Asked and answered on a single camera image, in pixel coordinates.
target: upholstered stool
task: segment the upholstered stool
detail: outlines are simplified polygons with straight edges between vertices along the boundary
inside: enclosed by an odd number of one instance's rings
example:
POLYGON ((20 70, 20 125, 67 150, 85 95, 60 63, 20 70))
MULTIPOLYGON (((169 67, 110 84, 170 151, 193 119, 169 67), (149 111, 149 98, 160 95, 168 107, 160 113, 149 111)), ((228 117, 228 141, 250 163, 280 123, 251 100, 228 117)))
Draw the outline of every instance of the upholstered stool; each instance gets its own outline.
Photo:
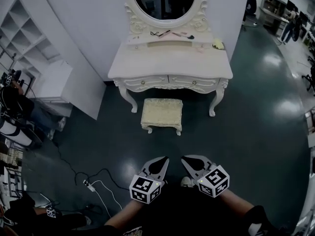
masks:
POLYGON ((178 136, 182 132, 182 108, 181 100, 176 99, 145 99, 141 126, 143 129, 152 133, 152 128, 157 127, 174 127, 178 136))

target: carved table leg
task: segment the carved table leg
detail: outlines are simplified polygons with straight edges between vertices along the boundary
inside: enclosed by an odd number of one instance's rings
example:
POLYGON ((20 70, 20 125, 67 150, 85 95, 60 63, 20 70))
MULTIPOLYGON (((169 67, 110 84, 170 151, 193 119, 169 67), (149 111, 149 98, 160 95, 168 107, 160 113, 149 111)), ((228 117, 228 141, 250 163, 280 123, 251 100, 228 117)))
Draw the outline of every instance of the carved table leg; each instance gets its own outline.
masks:
POLYGON ((178 135, 178 136, 180 136, 181 135, 181 132, 182 132, 182 126, 178 126, 178 127, 176 127, 176 134, 178 135))
POLYGON ((130 94, 128 93, 127 89, 124 86, 120 85, 118 88, 122 97, 132 105, 131 111, 133 113, 136 113, 138 111, 138 105, 136 101, 130 96, 130 94))
POLYGON ((150 128, 149 126, 146 125, 142 125, 142 128, 148 131, 148 134, 152 133, 152 128, 150 128))
POLYGON ((216 90, 216 96, 213 99, 213 101, 210 104, 210 110, 209 115, 211 117, 215 117, 215 107, 222 101, 224 96, 224 90, 227 88, 228 80, 227 79, 220 79, 217 90, 216 90))

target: dark green floor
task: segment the dark green floor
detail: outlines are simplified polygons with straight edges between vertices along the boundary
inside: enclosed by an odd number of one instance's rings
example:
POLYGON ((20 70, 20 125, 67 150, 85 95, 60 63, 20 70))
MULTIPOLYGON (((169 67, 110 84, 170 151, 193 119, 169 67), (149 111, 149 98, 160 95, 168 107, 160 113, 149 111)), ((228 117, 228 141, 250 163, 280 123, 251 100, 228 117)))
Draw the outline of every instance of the dark green floor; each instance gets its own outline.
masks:
MULTIPOLYGON (((137 114, 114 86, 105 92, 98 120, 74 109, 65 130, 56 135, 63 157, 76 171, 94 174, 108 168, 116 182, 128 188, 143 164, 158 156, 169 156, 169 182, 185 175, 180 157, 201 154, 221 164, 231 176, 230 189, 255 205, 263 205, 277 227, 297 223, 308 185, 309 150, 307 127, 295 82, 277 46, 264 28, 241 32, 231 61, 230 80, 217 116, 208 116, 214 97, 186 89, 151 89, 131 93, 139 104, 137 114), (149 135, 141 129, 143 100, 149 97, 183 100, 183 132, 155 128, 149 135)), ((59 160, 56 148, 46 141, 43 148, 25 154, 24 177, 30 191, 58 200, 59 209, 102 205, 96 193, 86 188, 79 175, 59 160)), ((118 189, 106 172, 102 180, 126 205, 129 193, 118 189)), ((95 184, 111 214, 119 211, 110 192, 95 184)), ((32 196, 42 203, 39 195, 32 196)), ((89 214, 95 225, 108 217, 89 214)))

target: yellow object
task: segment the yellow object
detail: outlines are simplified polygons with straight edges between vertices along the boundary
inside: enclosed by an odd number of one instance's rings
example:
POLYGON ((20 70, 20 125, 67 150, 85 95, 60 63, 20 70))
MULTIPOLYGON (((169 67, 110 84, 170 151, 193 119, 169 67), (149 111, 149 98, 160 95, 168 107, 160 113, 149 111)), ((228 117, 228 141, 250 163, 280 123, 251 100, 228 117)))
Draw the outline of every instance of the yellow object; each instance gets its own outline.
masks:
POLYGON ((217 38, 215 38, 215 40, 214 40, 212 46, 213 46, 214 48, 216 48, 216 49, 224 50, 224 45, 223 45, 223 43, 221 42, 221 40, 219 40, 219 39, 217 39, 217 38))

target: dressing table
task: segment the dressing table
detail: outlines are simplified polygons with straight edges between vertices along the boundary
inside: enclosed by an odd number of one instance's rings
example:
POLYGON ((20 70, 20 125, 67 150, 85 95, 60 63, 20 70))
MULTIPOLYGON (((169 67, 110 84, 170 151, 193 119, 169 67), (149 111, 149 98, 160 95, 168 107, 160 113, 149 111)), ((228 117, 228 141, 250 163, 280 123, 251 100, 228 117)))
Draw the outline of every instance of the dressing table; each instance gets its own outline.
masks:
POLYGON ((205 14, 207 0, 193 0, 183 16, 166 20, 146 14, 141 9, 144 4, 138 3, 139 0, 128 0, 125 4, 130 34, 120 45, 108 77, 132 105, 133 113, 138 106, 128 90, 191 89, 203 94, 216 92, 209 109, 209 115, 214 117, 214 108, 222 101, 233 74, 226 51, 213 47, 214 37, 205 14), (182 36, 157 36, 167 30, 182 36))

